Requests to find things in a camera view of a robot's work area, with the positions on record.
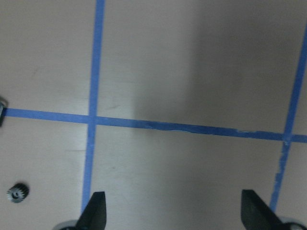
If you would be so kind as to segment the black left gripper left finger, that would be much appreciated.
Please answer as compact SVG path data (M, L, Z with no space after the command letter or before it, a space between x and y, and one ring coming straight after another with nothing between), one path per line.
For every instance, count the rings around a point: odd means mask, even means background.
M86 208L79 217L77 230L104 230L106 227L106 195L105 192L94 192Z

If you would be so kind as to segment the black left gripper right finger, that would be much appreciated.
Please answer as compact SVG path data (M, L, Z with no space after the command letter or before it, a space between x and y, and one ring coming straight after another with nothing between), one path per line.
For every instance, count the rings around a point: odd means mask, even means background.
M241 192L241 221L246 230L276 230L283 222L254 190Z

